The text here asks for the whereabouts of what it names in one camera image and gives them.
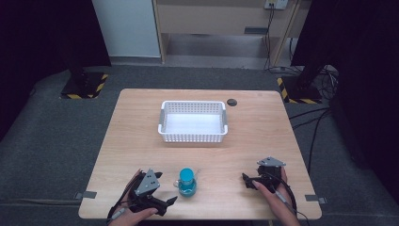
power outlet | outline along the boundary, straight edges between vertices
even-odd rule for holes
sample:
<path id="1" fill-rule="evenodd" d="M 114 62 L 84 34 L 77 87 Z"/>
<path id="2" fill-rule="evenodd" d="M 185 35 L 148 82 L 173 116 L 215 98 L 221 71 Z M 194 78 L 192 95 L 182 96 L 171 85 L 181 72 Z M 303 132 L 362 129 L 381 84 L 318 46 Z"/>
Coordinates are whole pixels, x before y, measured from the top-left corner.
<path id="1" fill-rule="evenodd" d="M 274 8 L 274 9 L 286 9 L 288 0 L 266 0 L 264 2 L 264 8 Z"/>

yellow and black hazard tape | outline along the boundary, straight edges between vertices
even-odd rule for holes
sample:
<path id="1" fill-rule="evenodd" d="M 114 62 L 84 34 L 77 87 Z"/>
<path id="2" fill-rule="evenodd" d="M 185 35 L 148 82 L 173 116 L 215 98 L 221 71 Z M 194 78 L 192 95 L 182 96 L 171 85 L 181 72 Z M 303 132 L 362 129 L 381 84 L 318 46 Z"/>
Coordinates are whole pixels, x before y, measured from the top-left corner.
<path id="1" fill-rule="evenodd" d="M 279 83 L 279 89 L 281 90 L 281 96 L 285 103 L 292 103 L 292 104 L 321 104 L 322 100 L 319 99 L 292 99 L 290 98 L 287 89 L 284 86 L 281 78 L 277 79 Z"/>
<path id="2" fill-rule="evenodd" d="M 108 78 L 108 74 L 103 74 L 103 77 L 102 77 L 99 85 L 97 86 L 96 90 L 93 93 L 89 93 L 86 95 L 77 94 L 77 93 L 64 93 L 64 94 L 61 94 L 60 98 L 61 99 L 92 99 L 92 98 L 96 98 L 100 95 L 100 92 L 104 87 L 106 78 Z"/>

blue cup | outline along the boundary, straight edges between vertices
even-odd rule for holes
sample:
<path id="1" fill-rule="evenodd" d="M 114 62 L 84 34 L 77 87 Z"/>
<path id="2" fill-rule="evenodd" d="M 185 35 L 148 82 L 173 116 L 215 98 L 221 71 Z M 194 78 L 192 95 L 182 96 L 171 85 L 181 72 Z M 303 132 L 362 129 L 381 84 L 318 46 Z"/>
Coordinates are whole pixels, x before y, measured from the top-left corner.
<path id="1" fill-rule="evenodd" d="M 179 188 L 179 193 L 184 197 L 191 197 L 196 193 L 197 181 L 194 171 L 190 168 L 184 168 L 180 171 L 180 179 L 174 185 Z"/>

metal bracket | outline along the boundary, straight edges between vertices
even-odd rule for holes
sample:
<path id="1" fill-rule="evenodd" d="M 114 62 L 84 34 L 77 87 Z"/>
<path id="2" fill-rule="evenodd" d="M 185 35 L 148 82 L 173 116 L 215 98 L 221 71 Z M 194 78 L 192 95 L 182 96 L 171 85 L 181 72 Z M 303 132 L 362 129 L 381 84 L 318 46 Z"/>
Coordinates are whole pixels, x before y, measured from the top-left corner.
<path id="1" fill-rule="evenodd" d="M 95 199 L 97 195 L 97 192 L 95 191 L 85 191 L 82 193 L 76 192 L 74 195 L 74 199 L 76 200 L 83 200 L 83 198 L 88 198 L 88 199 Z"/>
<path id="2" fill-rule="evenodd" d="M 135 190 L 135 194 L 139 196 L 145 192 L 155 190 L 159 186 L 161 185 L 159 184 L 158 179 L 156 179 L 155 173 L 152 169 L 149 169 L 143 180 L 141 181 L 141 184 Z"/>
<path id="3" fill-rule="evenodd" d="M 268 156 L 265 159 L 262 159 L 261 161 L 257 162 L 258 165 L 265 166 L 265 167 L 282 167 L 285 166 L 286 164 L 279 161 L 278 159 Z"/>
<path id="4" fill-rule="evenodd" d="M 326 204 L 326 198 L 319 198 L 317 195 L 305 195 L 305 199 L 307 202 L 319 202 L 320 204 Z"/>

human hand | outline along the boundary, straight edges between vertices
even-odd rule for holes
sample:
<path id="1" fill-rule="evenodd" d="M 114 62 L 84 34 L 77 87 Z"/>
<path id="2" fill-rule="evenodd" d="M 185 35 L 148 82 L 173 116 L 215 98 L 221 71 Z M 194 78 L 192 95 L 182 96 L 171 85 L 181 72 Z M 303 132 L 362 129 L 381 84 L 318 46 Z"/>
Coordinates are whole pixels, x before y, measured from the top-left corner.
<path id="1" fill-rule="evenodd" d="M 134 226 L 137 225 L 143 219 L 149 218 L 150 216 L 156 214 L 158 210 L 156 208 L 149 208 L 142 210 L 137 213 L 133 213 L 129 207 L 121 207 L 120 209 L 125 208 L 124 213 L 122 213 L 118 218 L 110 221 L 109 226 L 123 225 L 123 226 Z"/>
<path id="2" fill-rule="evenodd" d="M 136 172 L 136 174 L 133 176 L 133 178 L 130 180 L 130 182 L 126 185 L 125 189 L 128 188 L 129 184 L 131 184 L 134 179 L 137 177 L 137 175 L 140 173 L 140 169 Z M 142 210 L 140 212 L 134 213 L 129 209 L 129 193 L 130 189 L 126 192 L 126 194 L 123 196 L 123 198 L 120 201 L 120 205 L 116 208 L 116 210 L 113 213 L 113 216 L 121 211 L 120 216 L 117 218 L 111 220 L 109 222 L 109 226 L 116 226 L 116 225 L 123 225 L 123 226 L 133 226 L 137 225 L 138 222 L 140 222 L 143 219 L 149 218 L 150 216 L 156 214 L 158 210 L 156 208 L 148 208 L 145 210 Z"/>
<path id="3" fill-rule="evenodd" d="M 281 167 L 281 179 L 287 183 L 288 178 L 285 173 L 285 169 Z M 281 221 L 281 223 L 285 226 L 297 226 L 300 225 L 296 216 L 291 212 L 288 206 L 285 205 L 282 200 L 279 199 L 276 193 L 271 193 L 264 185 L 255 180 L 252 181 L 252 184 L 263 194 L 266 198 L 267 202 L 270 205 L 270 209 L 273 214 Z M 285 186 L 280 184 L 276 189 L 287 201 L 287 203 L 292 206 L 292 201 L 290 196 L 288 195 L 288 191 L 285 189 Z"/>

